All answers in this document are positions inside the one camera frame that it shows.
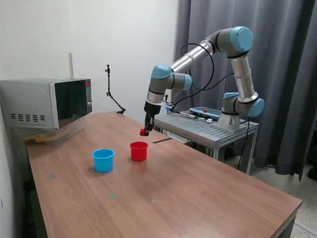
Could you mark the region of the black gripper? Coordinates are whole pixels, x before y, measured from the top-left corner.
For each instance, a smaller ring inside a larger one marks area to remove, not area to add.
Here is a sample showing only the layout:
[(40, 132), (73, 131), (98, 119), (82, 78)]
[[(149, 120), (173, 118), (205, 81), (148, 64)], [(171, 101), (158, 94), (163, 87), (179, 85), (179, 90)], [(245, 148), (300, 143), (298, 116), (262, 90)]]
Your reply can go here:
[(154, 127), (154, 118), (155, 115), (158, 115), (161, 110), (161, 105), (155, 105), (149, 102), (145, 102), (144, 111), (146, 112), (145, 116), (145, 136), (149, 136), (150, 132)]

